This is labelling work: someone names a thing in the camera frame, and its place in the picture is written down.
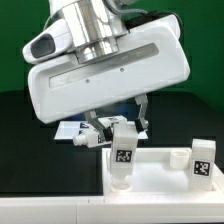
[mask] green background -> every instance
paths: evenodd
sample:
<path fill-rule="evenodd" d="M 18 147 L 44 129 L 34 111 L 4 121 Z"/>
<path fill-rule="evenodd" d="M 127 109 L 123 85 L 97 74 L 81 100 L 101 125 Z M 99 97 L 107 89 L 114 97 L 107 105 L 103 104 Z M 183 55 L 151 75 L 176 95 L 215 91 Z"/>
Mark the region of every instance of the green background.
<path fill-rule="evenodd" d="M 42 31 L 48 1 L 1 0 L 0 5 L 0 92 L 23 90 L 31 65 L 24 62 L 22 48 Z M 132 7 L 180 15 L 191 76 L 165 90 L 192 92 L 224 114 L 224 0 L 139 0 Z"/>

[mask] white robot body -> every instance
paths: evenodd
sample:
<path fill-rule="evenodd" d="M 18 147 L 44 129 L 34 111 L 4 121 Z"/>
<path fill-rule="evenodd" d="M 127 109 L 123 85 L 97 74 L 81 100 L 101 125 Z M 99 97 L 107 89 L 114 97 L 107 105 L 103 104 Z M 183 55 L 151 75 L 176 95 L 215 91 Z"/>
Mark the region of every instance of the white robot body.
<path fill-rule="evenodd" d="M 175 16 L 117 39 L 118 52 L 80 64 L 74 53 L 33 67 L 28 84 L 44 123 L 113 104 L 186 80 L 190 69 Z"/>

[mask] black table surface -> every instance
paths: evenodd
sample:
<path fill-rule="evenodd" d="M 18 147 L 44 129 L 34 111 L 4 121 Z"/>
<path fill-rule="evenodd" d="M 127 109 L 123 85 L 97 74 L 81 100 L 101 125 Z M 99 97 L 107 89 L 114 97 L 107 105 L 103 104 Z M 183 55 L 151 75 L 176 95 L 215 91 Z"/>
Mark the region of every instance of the black table surface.
<path fill-rule="evenodd" d="M 193 138 L 216 140 L 216 164 L 224 169 L 222 114 L 190 93 L 156 92 L 148 100 L 149 139 L 139 147 L 191 147 Z M 40 122 L 27 90 L 0 94 L 0 105 L 0 197 L 103 194 L 100 147 L 54 141 L 59 122 Z M 138 111 L 132 99 L 98 113 L 134 120 Z M 77 119 L 82 115 L 66 120 Z"/>

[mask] black panel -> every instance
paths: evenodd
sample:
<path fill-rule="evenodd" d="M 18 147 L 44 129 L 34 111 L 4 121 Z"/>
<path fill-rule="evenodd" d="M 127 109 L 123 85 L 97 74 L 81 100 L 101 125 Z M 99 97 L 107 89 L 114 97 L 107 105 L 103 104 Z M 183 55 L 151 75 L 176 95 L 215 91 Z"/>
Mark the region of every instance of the black panel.
<path fill-rule="evenodd" d="M 34 58 L 42 58 L 55 52 L 54 39 L 50 34 L 41 36 L 31 45 L 31 52 Z"/>

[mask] paper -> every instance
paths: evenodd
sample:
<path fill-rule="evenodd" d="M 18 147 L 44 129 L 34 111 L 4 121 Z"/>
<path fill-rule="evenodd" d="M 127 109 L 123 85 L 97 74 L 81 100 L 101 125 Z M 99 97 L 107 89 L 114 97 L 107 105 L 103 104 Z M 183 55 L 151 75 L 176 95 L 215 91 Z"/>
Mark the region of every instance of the paper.
<path fill-rule="evenodd" d="M 79 135 L 83 129 L 87 128 L 94 127 L 86 121 L 61 121 L 54 139 L 72 140 L 74 136 Z M 139 133 L 138 139 L 148 139 L 146 132 Z"/>

